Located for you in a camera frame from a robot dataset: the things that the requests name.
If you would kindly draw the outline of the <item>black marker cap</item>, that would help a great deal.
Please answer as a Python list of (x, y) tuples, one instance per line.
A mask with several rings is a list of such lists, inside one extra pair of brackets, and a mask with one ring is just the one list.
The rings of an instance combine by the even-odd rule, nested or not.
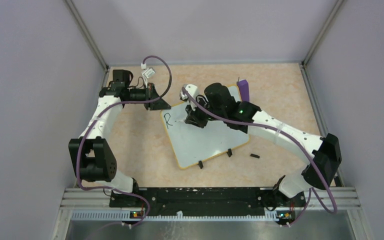
[(260, 158), (260, 156), (259, 156), (259, 155), (257, 155), (257, 154), (254, 154), (254, 153), (251, 153), (251, 154), (250, 154), (250, 157), (253, 157), (253, 158), (257, 158), (257, 159), (259, 159), (259, 158)]

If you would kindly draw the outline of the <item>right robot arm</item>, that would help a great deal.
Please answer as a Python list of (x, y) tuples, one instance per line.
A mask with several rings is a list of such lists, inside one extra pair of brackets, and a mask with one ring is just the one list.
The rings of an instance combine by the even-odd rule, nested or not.
[(210, 121), (221, 121), (232, 130), (271, 141), (305, 163), (304, 169), (281, 177), (274, 186), (277, 205), (287, 206), (305, 190), (329, 190), (342, 162), (340, 142), (334, 134), (320, 136), (290, 126), (249, 101), (236, 100), (219, 82), (207, 86), (204, 94), (197, 86), (185, 84), (179, 95), (187, 102), (186, 124), (204, 128)]

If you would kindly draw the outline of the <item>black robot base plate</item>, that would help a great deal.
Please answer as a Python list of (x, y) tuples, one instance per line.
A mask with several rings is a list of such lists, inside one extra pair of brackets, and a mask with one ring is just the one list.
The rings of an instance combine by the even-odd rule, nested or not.
[(109, 206), (145, 211), (149, 204), (150, 217), (174, 216), (179, 211), (186, 217), (253, 217), (281, 208), (304, 207), (306, 200), (303, 193), (289, 199), (260, 187), (148, 187), (139, 188), (135, 194), (113, 192)]

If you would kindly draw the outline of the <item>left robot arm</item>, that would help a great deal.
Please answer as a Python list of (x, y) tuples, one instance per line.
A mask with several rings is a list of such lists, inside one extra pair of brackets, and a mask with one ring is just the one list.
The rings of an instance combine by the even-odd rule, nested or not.
[(113, 80), (99, 92), (95, 112), (86, 129), (68, 143), (77, 182), (96, 182), (108, 190), (121, 191), (121, 200), (129, 207), (140, 202), (135, 180), (118, 170), (117, 160), (107, 138), (116, 118), (127, 104), (143, 104), (146, 110), (169, 110), (171, 106), (157, 93), (149, 78), (155, 74), (151, 67), (141, 72), (142, 86), (132, 86), (133, 73), (113, 70)]

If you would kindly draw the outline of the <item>yellow-framed whiteboard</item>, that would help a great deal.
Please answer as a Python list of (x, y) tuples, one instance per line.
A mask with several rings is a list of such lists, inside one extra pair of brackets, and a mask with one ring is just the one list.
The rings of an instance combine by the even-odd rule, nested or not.
[(162, 125), (169, 138), (180, 169), (187, 169), (211, 158), (223, 155), (228, 150), (239, 148), (250, 141), (248, 134), (229, 128), (224, 122), (209, 121), (204, 128), (175, 120), (187, 117), (187, 102), (180, 102), (168, 110), (162, 110)]

